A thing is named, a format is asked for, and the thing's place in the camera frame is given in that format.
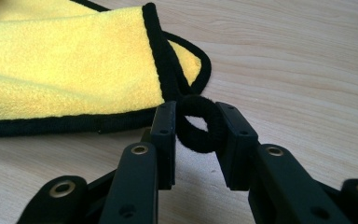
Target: yellow microfiber towel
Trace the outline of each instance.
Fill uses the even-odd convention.
[[[140,128],[205,87],[208,57],[163,32],[154,4],[77,2],[0,1],[0,136]]]

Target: table surface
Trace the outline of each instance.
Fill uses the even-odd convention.
[[[109,7],[144,1],[95,0]],[[289,149],[340,189],[358,178],[358,0],[154,1],[161,26],[203,49],[203,95],[236,106],[262,144]],[[116,169],[142,130],[0,138],[0,223],[14,223],[50,179],[88,182]],[[159,193],[160,223],[253,223],[246,192],[225,187],[214,154],[177,146],[176,185]]]

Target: towel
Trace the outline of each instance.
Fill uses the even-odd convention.
[[[141,128],[156,106],[202,92],[209,58],[163,32],[154,4],[105,10],[0,1],[0,136]]]

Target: fabric loop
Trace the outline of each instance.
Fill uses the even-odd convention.
[[[186,118],[203,118],[208,131],[192,125]],[[227,141],[227,125],[214,102],[199,95],[188,95],[176,105],[176,133],[185,147],[199,153],[222,150]]]

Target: wooden surface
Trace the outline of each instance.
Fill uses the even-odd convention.
[[[144,1],[95,0],[106,7]],[[236,106],[261,143],[288,148],[336,189],[358,178],[358,0],[155,1],[165,31],[211,58],[203,93]],[[117,167],[142,130],[0,138],[0,223],[14,223],[50,179],[89,182]],[[160,223],[253,223],[213,154],[177,147],[176,186],[159,193]]]

